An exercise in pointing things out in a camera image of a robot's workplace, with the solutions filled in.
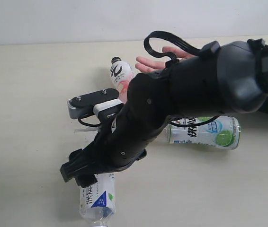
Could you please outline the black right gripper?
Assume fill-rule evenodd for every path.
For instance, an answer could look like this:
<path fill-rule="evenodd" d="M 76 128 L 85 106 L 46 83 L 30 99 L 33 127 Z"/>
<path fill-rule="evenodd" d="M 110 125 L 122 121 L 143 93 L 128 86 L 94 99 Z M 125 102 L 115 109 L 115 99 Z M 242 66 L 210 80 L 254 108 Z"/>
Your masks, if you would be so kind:
<path fill-rule="evenodd" d="M 73 151 L 62 164 L 64 181 L 75 179 L 86 188 L 98 182 L 97 174 L 128 168 L 161 133 L 171 115 L 168 78 L 158 72 L 139 73 L 129 84 L 126 104 L 102 127 L 92 148 Z"/>

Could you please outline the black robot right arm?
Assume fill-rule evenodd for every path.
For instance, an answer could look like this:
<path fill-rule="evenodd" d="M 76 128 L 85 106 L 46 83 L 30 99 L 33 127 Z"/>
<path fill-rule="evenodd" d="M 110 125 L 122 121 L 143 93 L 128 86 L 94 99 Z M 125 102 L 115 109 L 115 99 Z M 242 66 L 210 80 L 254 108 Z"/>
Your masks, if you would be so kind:
<path fill-rule="evenodd" d="M 259 110 L 268 98 L 268 45 L 262 39 L 223 46 L 212 42 L 201 56 L 137 74 L 127 96 L 95 139 L 61 166 L 65 182 L 75 179 L 87 187 L 96 183 L 97 174 L 126 170 L 177 119 Z"/>

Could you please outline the open bare human hand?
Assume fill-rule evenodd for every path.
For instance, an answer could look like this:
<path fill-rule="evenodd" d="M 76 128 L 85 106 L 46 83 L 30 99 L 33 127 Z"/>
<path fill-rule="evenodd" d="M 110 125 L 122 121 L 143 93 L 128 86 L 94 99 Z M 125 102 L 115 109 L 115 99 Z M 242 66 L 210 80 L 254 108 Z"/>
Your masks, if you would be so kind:
<path fill-rule="evenodd" d="M 171 46 L 164 46 L 162 48 L 162 52 L 172 52 L 181 61 L 189 59 L 194 56 L 190 53 L 187 53 L 184 50 L 181 50 L 180 48 Z M 151 59 L 141 56 L 136 57 L 136 61 L 137 63 L 135 64 L 135 68 L 143 73 L 152 72 L 154 70 L 162 70 L 165 68 L 165 63 L 163 61 L 153 61 Z"/>

